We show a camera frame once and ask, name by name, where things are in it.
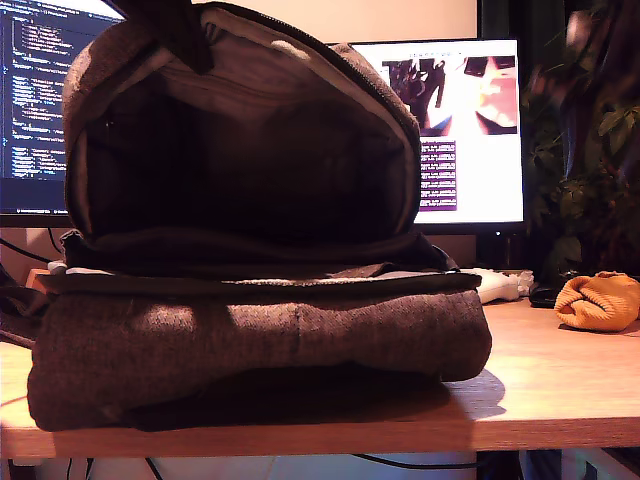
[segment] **computer monitor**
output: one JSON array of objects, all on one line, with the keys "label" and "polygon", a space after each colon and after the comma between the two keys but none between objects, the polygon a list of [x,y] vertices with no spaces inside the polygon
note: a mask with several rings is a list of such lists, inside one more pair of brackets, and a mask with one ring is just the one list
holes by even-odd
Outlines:
[{"label": "computer monitor", "polygon": [[100,0],[0,2],[0,225],[70,225],[62,87],[76,55],[122,17]]},{"label": "computer monitor", "polygon": [[515,40],[353,43],[420,125],[427,233],[524,224]]}]

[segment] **black cable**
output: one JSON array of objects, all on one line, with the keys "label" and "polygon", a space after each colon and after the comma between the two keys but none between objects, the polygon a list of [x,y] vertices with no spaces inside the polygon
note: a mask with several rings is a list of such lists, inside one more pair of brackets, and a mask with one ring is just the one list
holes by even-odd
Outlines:
[{"label": "black cable", "polygon": [[58,253],[62,253],[62,250],[58,245],[56,245],[56,241],[53,238],[53,231],[51,230],[51,227],[47,228],[47,230],[49,231],[49,240],[51,240],[51,245],[53,245],[53,248],[55,248]]},{"label": "black cable", "polygon": [[485,466],[489,463],[491,457],[487,457],[482,462],[473,462],[473,463],[443,463],[443,464],[429,464],[429,465],[420,465],[415,463],[402,463],[395,462],[393,460],[387,460],[386,458],[374,457],[372,455],[367,455],[364,453],[354,453],[354,457],[362,458],[363,460],[368,460],[370,462],[381,463],[383,465],[387,465],[389,467],[397,467],[404,468],[407,470],[467,470],[473,468],[479,468]]},{"label": "black cable", "polygon": [[89,480],[91,478],[91,472],[93,471],[94,461],[95,461],[94,458],[87,458],[87,470],[84,476],[85,480]]},{"label": "black cable", "polygon": [[153,460],[151,460],[149,457],[145,458],[145,460],[147,461],[147,465],[149,465],[149,468],[153,472],[153,475],[156,477],[156,480],[163,480],[162,475],[160,475],[160,472],[153,463]]},{"label": "black cable", "polygon": [[34,260],[39,260],[40,262],[49,263],[51,260],[48,258],[41,257],[40,255],[36,255],[35,253],[27,252],[26,250],[21,249],[20,247],[16,247],[13,243],[9,243],[6,240],[0,238],[0,245],[4,245],[11,250],[18,252],[20,255],[24,255],[25,257],[33,258]]}]

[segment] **orange fabric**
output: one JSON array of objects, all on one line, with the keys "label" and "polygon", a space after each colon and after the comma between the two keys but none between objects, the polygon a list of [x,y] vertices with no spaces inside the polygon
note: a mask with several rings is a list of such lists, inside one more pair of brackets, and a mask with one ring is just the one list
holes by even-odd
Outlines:
[{"label": "orange fabric", "polygon": [[639,309],[640,283],[624,273],[600,272],[569,280],[554,310],[572,327],[619,332],[638,318]]}]

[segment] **wooden desk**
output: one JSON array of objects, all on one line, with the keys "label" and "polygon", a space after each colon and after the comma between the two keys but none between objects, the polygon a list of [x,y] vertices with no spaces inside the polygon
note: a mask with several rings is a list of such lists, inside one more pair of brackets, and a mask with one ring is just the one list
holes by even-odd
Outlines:
[{"label": "wooden desk", "polygon": [[432,397],[398,399],[357,419],[155,434],[47,433],[29,416],[30,352],[2,354],[2,456],[174,457],[392,453],[640,445],[640,323],[623,334],[559,328],[528,300],[485,308],[494,339],[485,371]]}]

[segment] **open backpack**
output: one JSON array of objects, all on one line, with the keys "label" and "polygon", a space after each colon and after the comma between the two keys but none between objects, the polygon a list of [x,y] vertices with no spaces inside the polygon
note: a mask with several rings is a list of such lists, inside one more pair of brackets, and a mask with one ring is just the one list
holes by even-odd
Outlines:
[{"label": "open backpack", "polygon": [[65,82],[75,229],[30,317],[37,425],[255,422],[255,395],[273,419],[302,386],[478,375],[480,277],[412,230],[417,122],[366,60],[235,5],[173,35],[135,13]]}]

